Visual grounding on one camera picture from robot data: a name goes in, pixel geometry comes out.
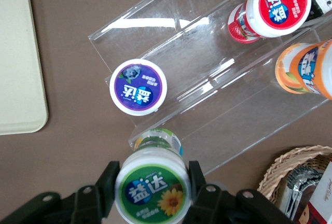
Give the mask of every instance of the purple label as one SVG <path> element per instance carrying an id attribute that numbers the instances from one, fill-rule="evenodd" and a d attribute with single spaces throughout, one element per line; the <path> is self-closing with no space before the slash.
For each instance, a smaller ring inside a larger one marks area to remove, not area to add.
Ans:
<path id="1" fill-rule="evenodd" d="M 146 65 L 129 65 L 115 80 L 118 100 L 131 110 L 146 110 L 160 99 L 162 83 L 157 72 Z"/>

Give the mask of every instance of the green label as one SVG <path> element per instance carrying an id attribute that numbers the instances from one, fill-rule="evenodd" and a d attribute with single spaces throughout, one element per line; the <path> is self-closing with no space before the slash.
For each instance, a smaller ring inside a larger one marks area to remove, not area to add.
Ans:
<path id="1" fill-rule="evenodd" d="M 172 223 L 183 209 L 186 193 L 177 174 L 160 165 L 132 170 L 120 186 L 122 207 L 137 223 Z"/>

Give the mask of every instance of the sunflower image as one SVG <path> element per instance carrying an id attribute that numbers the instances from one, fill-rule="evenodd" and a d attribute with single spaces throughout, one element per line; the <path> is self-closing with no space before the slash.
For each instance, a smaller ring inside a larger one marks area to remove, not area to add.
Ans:
<path id="1" fill-rule="evenodd" d="M 183 192 L 176 191 L 175 188 L 172 191 L 167 190 L 162 193 L 162 200 L 158 201 L 158 206 L 161 210 L 165 211 L 167 216 L 175 215 L 181 208 L 183 202 Z"/>

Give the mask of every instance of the red label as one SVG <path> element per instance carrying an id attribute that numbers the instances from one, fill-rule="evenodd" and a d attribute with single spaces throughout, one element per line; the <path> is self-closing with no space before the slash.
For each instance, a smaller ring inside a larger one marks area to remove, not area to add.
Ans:
<path id="1" fill-rule="evenodd" d="M 308 0 L 259 0 L 264 22 L 277 30 L 286 30 L 305 17 Z"/>

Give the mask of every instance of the snack package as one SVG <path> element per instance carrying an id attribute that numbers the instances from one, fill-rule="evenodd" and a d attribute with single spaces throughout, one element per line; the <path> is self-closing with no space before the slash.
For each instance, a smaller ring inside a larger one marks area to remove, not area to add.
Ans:
<path id="1" fill-rule="evenodd" d="M 322 179 L 316 187 L 298 224 L 332 223 L 332 162 L 330 161 Z"/>

